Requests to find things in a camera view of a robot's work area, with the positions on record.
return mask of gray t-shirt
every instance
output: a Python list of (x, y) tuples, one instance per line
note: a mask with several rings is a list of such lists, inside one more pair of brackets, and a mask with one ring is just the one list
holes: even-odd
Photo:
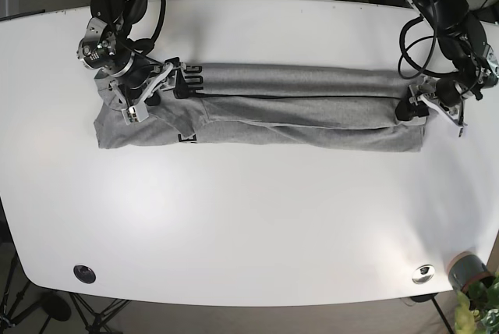
[(195, 98), (158, 91), (149, 119), (126, 125), (112, 79), (95, 78), (104, 100), (95, 121), (101, 148), (178, 142), (310, 144), (366, 151), (418, 151), (425, 119), (402, 123), (395, 108), (410, 81), (393, 72), (297, 66), (188, 66)]

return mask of leaf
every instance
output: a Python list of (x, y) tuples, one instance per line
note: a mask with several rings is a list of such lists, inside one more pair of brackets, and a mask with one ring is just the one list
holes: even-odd
[(499, 283), (489, 287), (487, 290), (487, 299), (489, 300), (489, 304), (495, 307), (499, 306)]
[(461, 291), (458, 291), (458, 302), (459, 306), (469, 309), (469, 298)]
[(466, 307), (459, 306), (455, 309), (455, 324), (461, 330), (471, 330), (474, 332), (476, 324), (473, 313)]
[(455, 334), (476, 334), (475, 329), (456, 329)]
[(485, 300), (487, 288), (481, 282), (475, 282), (469, 285), (468, 295), (471, 300)]

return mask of tripod leg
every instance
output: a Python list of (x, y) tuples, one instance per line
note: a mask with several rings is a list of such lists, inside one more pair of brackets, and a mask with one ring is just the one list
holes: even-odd
[(124, 300), (121, 305), (119, 305), (106, 319), (101, 323), (101, 326), (107, 324), (111, 319), (113, 319), (120, 311), (123, 310), (128, 304), (130, 304), (130, 300)]
[(7, 276), (7, 282), (5, 284), (5, 289), (3, 291), (2, 302), (0, 303), (0, 307), (2, 309), (3, 315), (5, 315), (7, 313), (7, 300), (9, 299), (10, 284), (12, 283), (14, 271), (16, 270), (16, 266), (18, 263), (19, 263), (19, 258), (17, 257), (17, 252), (16, 252), (16, 254), (14, 254), (14, 257), (10, 261), (9, 275)]
[(51, 317), (50, 316), (47, 316), (47, 319), (45, 320), (45, 323), (44, 325), (41, 327), (40, 329), (40, 332), (38, 334), (43, 334), (43, 332), (45, 331), (45, 329), (47, 328), (47, 325), (48, 323), (50, 322), (51, 320)]
[(24, 318), (28, 317), (30, 314), (35, 312), (48, 298), (52, 296), (53, 293), (54, 293), (53, 291), (51, 293), (47, 293), (39, 301), (35, 301), (28, 308), (26, 308), (24, 311), (22, 311), (16, 317), (14, 317), (11, 320), (11, 323), (13, 323), (14, 325), (20, 324), (21, 321), (24, 320)]
[(75, 297), (74, 297), (74, 294), (73, 293), (70, 293), (69, 294), (69, 297), (71, 298), (71, 300), (73, 301), (73, 304), (75, 304), (75, 308), (76, 308), (76, 311), (78, 312), (78, 315), (80, 316), (81, 318), (81, 321), (83, 321), (84, 325), (85, 325), (85, 329), (88, 327), (88, 321), (87, 319), (85, 318), (85, 316), (83, 315), (83, 312), (81, 311), (81, 308), (80, 308), (80, 305), (78, 304), (78, 302), (76, 301)]
[(5, 320), (7, 317), (5, 316), (7, 313), (7, 300), (9, 299), (10, 294), (10, 285), (12, 283), (12, 278), (14, 277), (14, 271), (16, 270), (16, 266), (19, 263), (19, 258), (17, 256), (17, 252), (14, 254), (14, 257), (10, 261), (10, 269), (9, 274), (7, 275), (7, 282), (5, 283), (5, 289), (3, 290), (3, 298), (0, 303), (0, 315), (2, 316), (2, 322), (0, 322), (0, 333), (3, 333), (5, 329), (9, 327), (9, 324)]
[(14, 312), (16, 311), (17, 306), (24, 299), (24, 294), (28, 290), (28, 287), (30, 287), (30, 284), (31, 284), (31, 281), (26, 282), (23, 289), (16, 295), (16, 300), (14, 301), (14, 304), (11, 306), (9, 313), (7, 314), (7, 317), (12, 317), (14, 315)]

